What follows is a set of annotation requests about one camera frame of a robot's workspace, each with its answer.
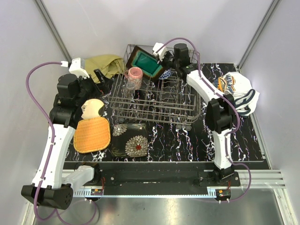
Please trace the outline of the red patterned bowl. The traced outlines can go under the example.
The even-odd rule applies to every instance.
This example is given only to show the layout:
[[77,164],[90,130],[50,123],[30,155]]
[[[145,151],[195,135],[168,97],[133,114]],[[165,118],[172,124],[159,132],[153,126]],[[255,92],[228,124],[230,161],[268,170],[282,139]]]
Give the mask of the red patterned bowl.
[[159,77],[159,80],[166,80],[170,76],[172,76],[176,71],[173,71],[172,69],[167,69],[162,73],[162,75]]

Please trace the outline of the teal square ceramic dish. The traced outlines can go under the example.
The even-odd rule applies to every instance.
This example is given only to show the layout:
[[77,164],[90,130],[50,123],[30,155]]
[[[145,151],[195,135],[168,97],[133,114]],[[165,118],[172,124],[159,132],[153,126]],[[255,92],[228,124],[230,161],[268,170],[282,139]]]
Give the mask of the teal square ceramic dish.
[[156,82],[165,71],[153,55],[138,46],[133,48],[126,63],[127,69],[132,67],[140,68],[143,76],[152,82]]

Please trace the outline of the clear drinking glass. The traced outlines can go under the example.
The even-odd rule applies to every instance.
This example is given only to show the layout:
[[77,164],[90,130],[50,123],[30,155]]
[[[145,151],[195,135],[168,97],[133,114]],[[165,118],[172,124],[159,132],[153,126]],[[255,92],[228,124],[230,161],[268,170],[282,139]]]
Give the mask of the clear drinking glass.
[[133,98],[135,96],[135,83],[132,81],[127,81],[124,96],[126,98]]

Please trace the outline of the pink skull pattern mug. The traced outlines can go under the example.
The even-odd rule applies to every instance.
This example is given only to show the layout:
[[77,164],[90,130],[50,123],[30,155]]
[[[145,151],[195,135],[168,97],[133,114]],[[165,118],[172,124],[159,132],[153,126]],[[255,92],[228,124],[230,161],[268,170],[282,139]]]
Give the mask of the pink skull pattern mug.
[[135,90],[140,89],[143,80],[143,71],[139,67],[132,67],[124,72],[124,76],[134,83]]

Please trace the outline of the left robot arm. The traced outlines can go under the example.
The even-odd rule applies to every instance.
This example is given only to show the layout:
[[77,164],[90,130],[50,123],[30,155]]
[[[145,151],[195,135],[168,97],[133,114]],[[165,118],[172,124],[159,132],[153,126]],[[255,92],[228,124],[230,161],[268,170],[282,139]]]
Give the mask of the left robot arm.
[[68,74],[58,79],[57,89],[53,108],[46,115],[48,138],[40,166],[31,184],[22,187],[21,195],[35,208],[65,210],[71,204],[74,192],[85,184],[95,186],[101,181],[98,163],[81,163],[67,177],[62,177],[66,153],[82,115],[82,106],[97,87],[84,69],[70,68]]

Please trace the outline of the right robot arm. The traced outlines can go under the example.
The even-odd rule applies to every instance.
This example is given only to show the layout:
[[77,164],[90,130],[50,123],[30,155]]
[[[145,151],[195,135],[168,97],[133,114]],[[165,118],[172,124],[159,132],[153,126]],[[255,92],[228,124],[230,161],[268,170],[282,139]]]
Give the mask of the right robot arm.
[[223,186],[234,174],[232,157],[229,151],[230,137],[235,121],[239,121],[238,113],[233,105],[231,94],[224,94],[213,86],[201,70],[200,62],[192,63],[188,46],[185,43],[174,45],[173,53],[169,53],[166,46],[156,43],[153,55],[158,58],[165,68],[171,68],[177,75],[190,85],[205,101],[205,124],[213,134],[215,169],[210,177],[214,183]]

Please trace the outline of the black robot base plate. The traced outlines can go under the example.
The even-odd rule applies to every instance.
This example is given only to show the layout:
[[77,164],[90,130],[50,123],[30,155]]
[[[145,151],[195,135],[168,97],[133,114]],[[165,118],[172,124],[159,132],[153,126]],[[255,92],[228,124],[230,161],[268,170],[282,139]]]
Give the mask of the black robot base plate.
[[217,177],[211,162],[100,163],[104,196],[210,196],[209,188],[240,187],[237,172]]

